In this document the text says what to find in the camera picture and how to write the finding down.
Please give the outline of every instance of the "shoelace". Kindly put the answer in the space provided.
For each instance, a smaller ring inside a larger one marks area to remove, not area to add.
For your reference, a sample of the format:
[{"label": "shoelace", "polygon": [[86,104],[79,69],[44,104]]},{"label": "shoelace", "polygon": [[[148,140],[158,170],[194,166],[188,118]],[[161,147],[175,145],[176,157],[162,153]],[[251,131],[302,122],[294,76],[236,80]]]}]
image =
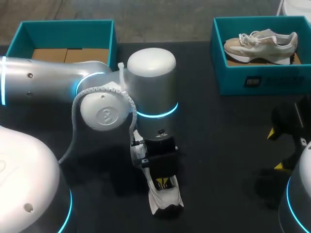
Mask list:
[{"label": "shoelace", "polygon": [[258,33],[259,31],[253,31],[250,33],[250,35],[247,35],[245,33],[239,34],[239,41],[242,45],[249,45],[250,43],[258,43],[259,39],[253,36],[255,33]]}]

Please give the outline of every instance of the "concrete floor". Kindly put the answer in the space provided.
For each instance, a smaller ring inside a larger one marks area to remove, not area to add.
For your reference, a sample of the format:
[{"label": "concrete floor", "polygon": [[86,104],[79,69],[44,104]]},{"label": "concrete floor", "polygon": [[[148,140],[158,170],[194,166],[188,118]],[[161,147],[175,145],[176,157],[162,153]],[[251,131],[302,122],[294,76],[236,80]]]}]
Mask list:
[{"label": "concrete floor", "polygon": [[0,0],[0,44],[21,21],[114,19],[119,42],[209,40],[219,16],[275,15],[279,0]]}]

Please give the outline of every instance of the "beige sneaker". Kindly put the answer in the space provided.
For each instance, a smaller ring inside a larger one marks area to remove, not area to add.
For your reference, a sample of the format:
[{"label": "beige sneaker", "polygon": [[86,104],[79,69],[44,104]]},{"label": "beige sneaker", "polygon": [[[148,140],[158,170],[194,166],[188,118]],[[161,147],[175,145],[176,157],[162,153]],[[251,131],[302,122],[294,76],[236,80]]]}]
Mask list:
[{"label": "beige sneaker", "polygon": [[230,57],[243,63],[263,58],[271,63],[290,65],[291,56],[295,53],[297,46],[297,33],[280,35],[267,29],[252,32],[250,35],[239,34],[239,38],[226,41],[224,50]]}]

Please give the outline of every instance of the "shoe box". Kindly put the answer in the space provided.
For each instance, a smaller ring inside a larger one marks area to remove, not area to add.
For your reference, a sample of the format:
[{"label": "shoe box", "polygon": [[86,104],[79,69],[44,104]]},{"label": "shoe box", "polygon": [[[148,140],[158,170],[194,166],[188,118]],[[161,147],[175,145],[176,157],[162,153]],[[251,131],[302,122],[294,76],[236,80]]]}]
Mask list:
[{"label": "shoe box", "polygon": [[113,20],[24,21],[6,56],[61,63],[101,61],[115,70],[117,47]]},{"label": "shoe box", "polygon": [[[290,65],[256,59],[248,64],[226,55],[226,40],[271,29],[277,34],[298,34],[298,48]],[[216,17],[210,53],[220,95],[284,95],[311,92],[311,26],[301,16]]]}]

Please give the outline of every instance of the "teal box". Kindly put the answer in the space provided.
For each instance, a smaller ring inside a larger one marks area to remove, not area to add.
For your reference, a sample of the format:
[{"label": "teal box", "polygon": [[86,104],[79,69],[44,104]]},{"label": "teal box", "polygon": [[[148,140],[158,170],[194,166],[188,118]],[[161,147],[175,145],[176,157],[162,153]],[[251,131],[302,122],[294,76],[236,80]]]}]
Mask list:
[{"label": "teal box", "polygon": [[[228,66],[223,43],[240,33],[271,29],[298,34],[301,65]],[[307,94],[311,91],[311,27],[304,17],[217,17],[213,21],[211,57],[221,95]],[[248,86],[248,81],[258,85]]]},{"label": "teal box", "polygon": [[108,64],[117,68],[117,38],[113,20],[24,21],[6,53],[31,59],[35,49],[109,49]]}]

